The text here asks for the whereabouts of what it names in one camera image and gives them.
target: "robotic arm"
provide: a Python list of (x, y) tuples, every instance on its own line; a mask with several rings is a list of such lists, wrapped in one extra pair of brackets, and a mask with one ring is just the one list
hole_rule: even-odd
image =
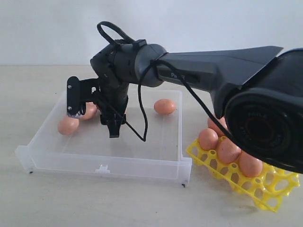
[[(122, 36), (113, 40), (101, 26)], [(158, 87), (164, 81), (184, 85), (224, 134), (242, 150), (279, 168), (303, 173), (303, 49), (277, 46), (242, 50), (168, 53), (158, 44), (133, 40), (110, 22), (97, 25), (109, 42), (90, 64), (98, 78), (67, 81), (67, 115), (85, 114), (86, 102), (100, 110), (110, 138), (119, 137), (129, 84)], [(192, 88), (211, 95), (216, 118), (225, 116), (228, 130), (216, 120)]]

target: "egg tray cell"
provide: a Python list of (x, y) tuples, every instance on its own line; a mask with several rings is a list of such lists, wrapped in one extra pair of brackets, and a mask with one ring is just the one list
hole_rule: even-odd
[[(219, 144), (225, 138), (220, 137)], [(286, 172), (266, 163), (263, 163), (262, 173), (258, 177), (248, 178), (238, 167), (239, 158), (230, 164), (223, 164), (219, 161), (216, 150), (202, 150), (198, 139), (187, 148), (187, 153), (195, 165), (206, 166), (213, 177), (218, 180), (225, 179), (234, 191), (249, 195), (261, 210), (277, 212), (283, 196), (288, 196), (294, 187), (300, 186), (299, 174)], [(285, 186), (276, 189), (281, 183), (285, 183)]]

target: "transparent plastic tray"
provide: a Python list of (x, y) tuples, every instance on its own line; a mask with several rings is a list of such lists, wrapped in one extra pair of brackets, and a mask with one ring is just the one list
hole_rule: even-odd
[[(173, 100), (176, 111), (158, 115), (153, 105), (161, 98)], [(18, 146), (15, 153), (28, 173), (145, 178), (188, 186), (192, 159), (182, 154), (182, 93), (144, 87), (142, 101), (148, 117), (146, 142), (126, 124), (121, 126), (119, 138), (110, 139), (107, 126), (100, 124), (99, 112), (93, 119), (81, 121), (71, 136), (61, 135), (57, 124), (66, 115), (64, 92), (31, 142)], [(136, 89), (129, 90), (126, 119), (143, 134), (144, 119)]]

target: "egg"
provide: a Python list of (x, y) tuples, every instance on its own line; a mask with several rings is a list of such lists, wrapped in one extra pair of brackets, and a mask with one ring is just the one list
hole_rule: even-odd
[[(226, 125), (224, 117), (222, 117), (221, 119), (218, 119), (218, 121), (225, 129), (227, 129), (227, 125)], [(207, 119), (207, 125), (209, 128), (215, 130), (215, 132), (218, 134), (219, 137), (224, 136), (224, 133), (219, 129), (219, 127), (210, 118)]]
[(242, 151), (239, 158), (239, 169), (246, 177), (256, 177), (263, 170), (263, 162)]
[(71, 135), (79, 127), (79, 119), (68, 116), (63, 117), (58, 123), (58, 132), (62, 135)]
[(218, 145), (219, 137), (214, 130), (207, 128), (199, 133), (198, 141), (203, 150), (214, 150)]
[(234, 162), (240, 154), (241, 148), (228, 138), (223, 139), (217, 149), (218, 159), (224, 164)]
[(81, 120), (88, 120), (93, 118), (98, 111), (97, 106), (92, 102), (92, 103), (86, 103), (86, 112), (83, 116), (81, 116)]
[(176, 104), (172, 100), (164, 98), (155, 102), (153, 108), (160, 115), (168, 115), (176, 110)]

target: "camera lens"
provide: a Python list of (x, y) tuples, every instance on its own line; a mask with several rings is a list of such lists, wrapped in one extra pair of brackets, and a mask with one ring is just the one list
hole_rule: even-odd
[(236, 106), (227, 119), (231, 133), (246, 147), (273, 155), (290, 147), (291, 125), (288, 115), (259, 104)]

